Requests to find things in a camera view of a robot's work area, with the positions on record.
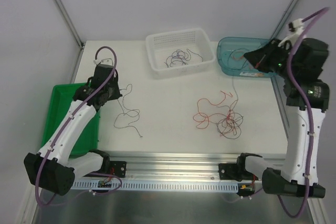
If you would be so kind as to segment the aluminium frame post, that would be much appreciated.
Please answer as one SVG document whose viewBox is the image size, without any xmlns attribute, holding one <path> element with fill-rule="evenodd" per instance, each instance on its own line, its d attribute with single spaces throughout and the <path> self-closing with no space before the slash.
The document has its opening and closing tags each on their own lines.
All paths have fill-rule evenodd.
<svg viewBox="0 0 336 224">
<path fill-rule="evenodd" d="M 280 32 L 282 31 L 283 27 L 287 23 L 288 19 L 290 18 L 291 14 L 295 10 L 296 6 L 300 0 L 290 0 L 289 4 L 287 5 L 286 9 L 284 10 L 279 22 L 275 26 L 272 34 L 270 35 L 269 39 L 275 38 L 279 36 Z"/>
<path fill-rule="evenodd" d="M 64 20 L 69 32 L 71 33 L 74 41 L 76 42 L 77 46 L 82 49 L 83 47 L 83 42 L 62 2 L 62 0 L 53 0 L 55 5 L 56 5 L 56 8 L 58 9 L 58 11 L 60 12 L 60 15 L 62 17 L 62 19 Z"/>
</svg>

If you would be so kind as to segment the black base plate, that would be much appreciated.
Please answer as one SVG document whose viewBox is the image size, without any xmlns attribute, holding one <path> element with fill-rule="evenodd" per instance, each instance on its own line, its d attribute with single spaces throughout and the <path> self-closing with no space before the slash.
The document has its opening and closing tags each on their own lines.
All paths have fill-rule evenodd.
<svg viewBox="0 0 336 224">
<path fill-rule="evenodd" d="M 110 161 L 108 172 L 114 176 L 125 178 L 127 171 L 126 161 Z"/>
<path fill-rule="evenodd" d="M 236 163 L 219 163 L 218 173 L 220 180 L 253 180 L 253 174 L 240 168 Z"/>
</svg>

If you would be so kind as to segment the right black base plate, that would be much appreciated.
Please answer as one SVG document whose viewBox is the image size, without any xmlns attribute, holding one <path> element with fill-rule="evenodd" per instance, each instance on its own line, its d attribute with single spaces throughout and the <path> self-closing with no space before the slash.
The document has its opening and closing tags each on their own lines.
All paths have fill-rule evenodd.
<svg viewBox="0 0 336 224">
<path fill-rule="evenodd" d="M 240 168 L 236 163 L 219 163 L 218 173 L 220 180 L 253 180 L 253 174 Z"/>
</svg>

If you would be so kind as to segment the right aluminium frame post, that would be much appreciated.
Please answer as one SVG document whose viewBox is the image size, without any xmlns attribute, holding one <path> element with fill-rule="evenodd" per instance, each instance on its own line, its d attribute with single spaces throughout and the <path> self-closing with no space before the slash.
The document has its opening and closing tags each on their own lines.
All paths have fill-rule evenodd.
<svg viewBox="0 0 336 224">
<path fill-rule="evenodd" d="M 286 9 L 284 10 L 279 22 L 275 26 L 272 34 L 270 35 L 269 39 L 275 38 L 279 36 L 280 32 L 282 31 L 283 27 L 287 23 L 288 19 L 290 18 L 291 14 L 295 10 L 296 6 L 300 0 L 290 0 L 289 4 L 287 5 Z"/>
</svg>

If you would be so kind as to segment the teal transparent container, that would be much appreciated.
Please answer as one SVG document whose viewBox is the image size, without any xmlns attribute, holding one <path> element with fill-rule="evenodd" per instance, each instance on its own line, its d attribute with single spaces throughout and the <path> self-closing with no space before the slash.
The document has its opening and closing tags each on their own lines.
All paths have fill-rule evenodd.
<svg viewBox="0 0 336 224">
<path fill-rule="evenodd" d="M 247 37 L 225 37 L 217 45 L 217 62 L 223 73 L 234 77 L 271 78 L 275 73 L 256 70 L 244 54 L 265 46 L 268 39 Z"/>
</svg>

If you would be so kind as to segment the left aluminium frame post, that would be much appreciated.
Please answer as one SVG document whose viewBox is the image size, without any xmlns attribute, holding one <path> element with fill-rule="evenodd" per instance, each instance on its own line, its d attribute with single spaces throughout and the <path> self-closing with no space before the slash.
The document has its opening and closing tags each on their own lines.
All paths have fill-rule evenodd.
<svg viewBox="0 0 336 224">
<path fill-rule="evenodd" d="M 60 15 L 62 17 L 62 19 L 64 20 L 69 32 L 71 33 L 74 41 L 76 42 L 77 46 L 82 49 L 83 47 L 83 42 L 62 2 L 62 0 L 53 0 L 55 5 L 56 5 L 56 8 L 58 9 L 58 11 L 60 12 Z"/>
</svg>

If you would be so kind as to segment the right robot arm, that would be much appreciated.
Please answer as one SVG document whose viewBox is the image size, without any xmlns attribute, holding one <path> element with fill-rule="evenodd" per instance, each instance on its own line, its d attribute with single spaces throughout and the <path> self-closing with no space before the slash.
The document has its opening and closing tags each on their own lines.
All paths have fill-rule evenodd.
<svg viewBox="0 0 336 224">
<path fill-rule="evenodd" d="M 317 150 L 329 106 L 329 86 L 319 78 L 328 56 L 328 44 L 313 38 L 304 39 L 298 49 L 289 41 L 281 46 L 278 39 L 273 39 L 244 55 L 260 72 L 273 72 L 284 79 L 289 130 L 281 168 L 268 164 L 260 155 L 242 153 L 235 167 L 239 178 L 255 175 L 268 194 L 325 197 L 325 188 L 317 177 Z"/>
</svg>

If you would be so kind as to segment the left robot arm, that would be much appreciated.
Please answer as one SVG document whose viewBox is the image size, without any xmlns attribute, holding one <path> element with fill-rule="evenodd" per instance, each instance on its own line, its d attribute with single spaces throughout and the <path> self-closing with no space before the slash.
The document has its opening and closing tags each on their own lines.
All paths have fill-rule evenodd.
<svg viewBox="0 0 336 224">
<path fill-rule="evenodd" d="M 118 73 L 112 65 L 98 64 L 94 75 L 80 86 L 62 122 L 37 154 L 28 153 L 24 166 L 29 181 L 36 189 L 42 188 L 63 196 L 74 180 L 95 172 L 105 176 L 110 170 L 107 153 L 93 149 L 70 160 L 70 153 L 79 136 L 92 118 L 108 101 L 121 97 Z"/>
</svg>

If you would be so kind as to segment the white perforated basket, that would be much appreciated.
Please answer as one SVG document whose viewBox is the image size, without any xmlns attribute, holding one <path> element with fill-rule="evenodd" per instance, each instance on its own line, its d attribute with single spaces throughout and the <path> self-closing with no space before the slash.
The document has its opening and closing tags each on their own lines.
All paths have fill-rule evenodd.
<svg viewBox="0 0 336 224">
<path fill-rule="evenodd" d="M 201 28 L 148 35 L 145 46 L 157 79 L 202 72 L 216 59 L 209 37 Z"/>
</svg>

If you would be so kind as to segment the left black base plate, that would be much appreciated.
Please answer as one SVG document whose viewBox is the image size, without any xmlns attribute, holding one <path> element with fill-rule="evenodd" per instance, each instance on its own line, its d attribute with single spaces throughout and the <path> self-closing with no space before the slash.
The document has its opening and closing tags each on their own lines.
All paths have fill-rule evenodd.
<svg viewBox="0 0 336 224">
<path fill-rule="evenodd" d="M 125 178 L 127 171 L 126 161 L 110 161 L 108 172 L 114 176 Z"/>
</svg>

